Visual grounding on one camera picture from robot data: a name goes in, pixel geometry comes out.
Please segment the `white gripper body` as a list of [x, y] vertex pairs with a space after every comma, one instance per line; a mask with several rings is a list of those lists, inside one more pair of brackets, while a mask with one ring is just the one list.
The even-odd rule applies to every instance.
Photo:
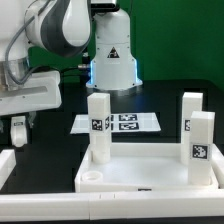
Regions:
[[0, 92], [0, 116], [58, 108], [60, 74], [34, 73], [22, 89]]

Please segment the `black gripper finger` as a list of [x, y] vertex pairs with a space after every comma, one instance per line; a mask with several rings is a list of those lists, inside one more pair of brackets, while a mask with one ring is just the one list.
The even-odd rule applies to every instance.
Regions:
[[29, 112], [28, 123], [30, 128], [34, 127], [35, 118], [36, 118], [36, 111]]

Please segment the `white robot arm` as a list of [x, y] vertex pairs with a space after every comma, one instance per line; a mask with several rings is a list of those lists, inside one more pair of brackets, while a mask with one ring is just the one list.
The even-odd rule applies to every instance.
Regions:
[[74, 57], [96, 40], [86, 86], [126, 92], [142, 81], [131, 54], [130, 17], [117, 0], [0, 0], [0, 117], [61, 105], [60, 73], [29, 64], [39, 46]]

